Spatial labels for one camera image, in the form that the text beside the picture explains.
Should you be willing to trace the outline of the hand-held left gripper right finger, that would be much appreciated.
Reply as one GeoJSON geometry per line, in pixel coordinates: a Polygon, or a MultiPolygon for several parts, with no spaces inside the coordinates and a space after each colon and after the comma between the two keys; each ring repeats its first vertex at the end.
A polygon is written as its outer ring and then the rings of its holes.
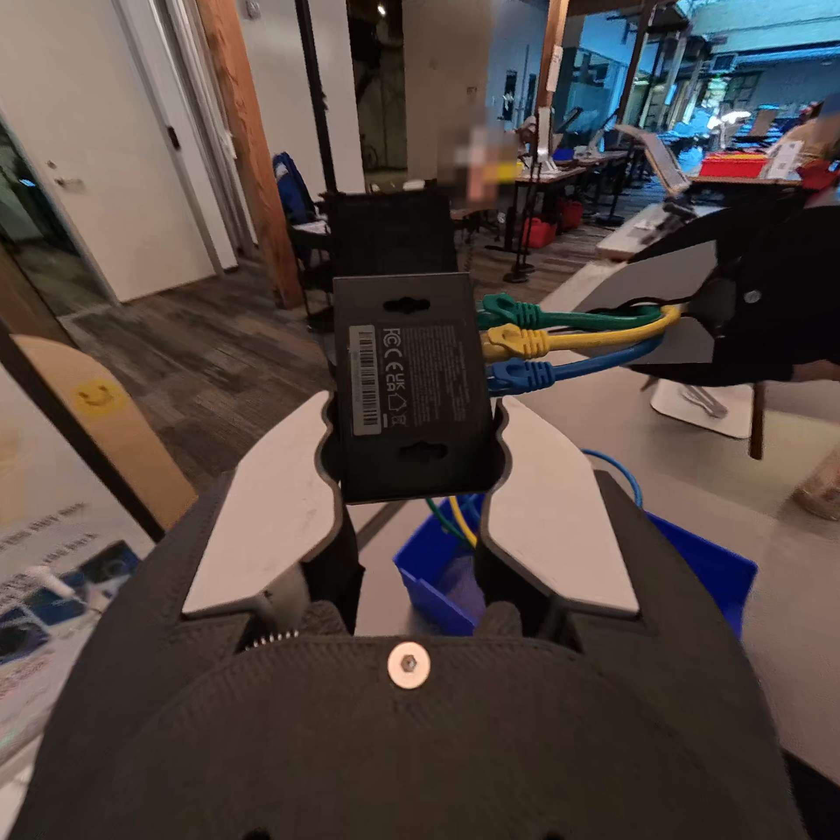
{"type": "Polygon", "coordinates": [[[587,458],[517,397],[497,400],[496,410],[502,465],[485,496],[480,547],[563,606],[636,618],[639,602],[587,458]]]}

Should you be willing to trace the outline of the laptop on stand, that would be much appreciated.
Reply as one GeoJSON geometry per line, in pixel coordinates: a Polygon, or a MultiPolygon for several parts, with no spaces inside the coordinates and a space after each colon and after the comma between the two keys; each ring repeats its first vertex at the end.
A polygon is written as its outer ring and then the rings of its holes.
{"type": "Polygon", "coordinates": [[[679,167],[679,163],[669,147],[655,133],[624,123],[618,123],[615,130],[629,137],[635,146],[644,151],[647,162],[667,194],[676,196],[690,188],[690,178],[679,167]]]}

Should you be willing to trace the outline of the printed poster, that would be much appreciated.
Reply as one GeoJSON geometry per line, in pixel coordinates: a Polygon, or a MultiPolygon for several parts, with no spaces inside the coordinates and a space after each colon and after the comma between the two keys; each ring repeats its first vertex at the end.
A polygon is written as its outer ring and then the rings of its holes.
{"type": "Polygon", "coordinates": [[[41,734],[89,636],[153,547],[120,506],[92,500],[2,531],[2,763],[41,734]]]}

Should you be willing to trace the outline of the red tray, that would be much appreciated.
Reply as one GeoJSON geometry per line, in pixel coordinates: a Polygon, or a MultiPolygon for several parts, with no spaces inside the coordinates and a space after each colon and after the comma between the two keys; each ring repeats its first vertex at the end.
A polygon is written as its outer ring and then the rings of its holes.
{"type": "Polygon", "coordinates": [[[717,152],[706,156],[700,164],[696,179],[713,181],[735,179],[755,180],[760,178],[769,156],[763,152],[734,151],[717,152]]]}

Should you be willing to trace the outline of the black network switch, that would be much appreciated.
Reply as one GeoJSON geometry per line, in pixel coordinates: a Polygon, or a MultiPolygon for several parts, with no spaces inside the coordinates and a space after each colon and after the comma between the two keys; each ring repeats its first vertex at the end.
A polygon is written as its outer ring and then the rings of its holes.
{"type": "Polygon", "coordinates": [[[469,276],[339,276],[333,318],[345,501],[487,491],[496,433],[469,276]]]}

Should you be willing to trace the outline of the cardboard with smiley sticker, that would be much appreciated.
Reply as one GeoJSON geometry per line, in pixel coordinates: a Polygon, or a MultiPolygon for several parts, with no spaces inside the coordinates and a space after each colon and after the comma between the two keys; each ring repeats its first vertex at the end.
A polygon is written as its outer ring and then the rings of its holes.
{"type": "Polygon", "coordinates": [[[117,377],[65,343],[23,334],[12,338],[155,523],[170,530],[196,492],[117,377]]]}

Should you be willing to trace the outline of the wooden post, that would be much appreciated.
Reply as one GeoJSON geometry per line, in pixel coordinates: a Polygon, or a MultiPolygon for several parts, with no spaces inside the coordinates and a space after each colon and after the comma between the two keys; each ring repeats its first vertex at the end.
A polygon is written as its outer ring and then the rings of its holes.
{"type": "Polygon", "coordinates": [[[197,1],[214,75],[232,134],[239,180],[261,260],[282,309],[299,308],[303,293],[287,231],[256,87],[234,1],[197,1]]]}

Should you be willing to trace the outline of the white door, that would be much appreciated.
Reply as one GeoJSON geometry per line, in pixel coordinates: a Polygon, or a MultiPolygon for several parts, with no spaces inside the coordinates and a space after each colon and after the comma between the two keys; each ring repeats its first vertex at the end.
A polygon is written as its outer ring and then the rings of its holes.
{"type": "Polygon", "coordinates": [[[114,2],[2,1],[2,114],[111,298],[214,273],[114,2]]]}

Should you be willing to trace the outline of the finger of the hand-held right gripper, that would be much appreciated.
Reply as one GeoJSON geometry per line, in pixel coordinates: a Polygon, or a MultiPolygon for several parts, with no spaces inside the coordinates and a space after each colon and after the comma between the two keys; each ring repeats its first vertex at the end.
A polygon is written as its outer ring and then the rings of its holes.
{"type": "Polygon", "coordinates": [[[627,264],[589,292],[576,311],[685,302],[698,292],[717,263],[717,245],[701,243],[627,264]]]}
{"type": "Polygon", "coordinates": [[[634,371],[669,365],[708,364],[712,361],[715,339],[697,320],[678,320],[669,326],[661,343],[651,353],[633,363],[634,371]]]}

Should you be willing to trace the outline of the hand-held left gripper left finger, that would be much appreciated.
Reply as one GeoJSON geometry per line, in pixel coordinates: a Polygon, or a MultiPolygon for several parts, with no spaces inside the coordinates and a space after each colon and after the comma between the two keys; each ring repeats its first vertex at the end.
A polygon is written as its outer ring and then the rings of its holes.
{"type": "Polygon", "coordinates": [[[312,596],[304,564],[340,533],[338,484],[322,464],[330,392],[273,427],[231,479],[182,607],[186,618],[251,612],[300,618],[312,596]]]}

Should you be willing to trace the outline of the blue plastic bin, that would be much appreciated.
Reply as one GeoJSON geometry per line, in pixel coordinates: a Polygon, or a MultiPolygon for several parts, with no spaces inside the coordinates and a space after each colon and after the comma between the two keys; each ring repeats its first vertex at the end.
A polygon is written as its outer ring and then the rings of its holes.
{"type": "MultiPolygon", "coordinates": [[[[647,517],[690,567],[741,641],[743,614],[758,566],[652,513],[647,517]]],[[[436,632],[453,637],[474,633],[486,610],[474,574],[474,553],[438,517],[431,514],[393,562],[412,608],[436,632]]]]}

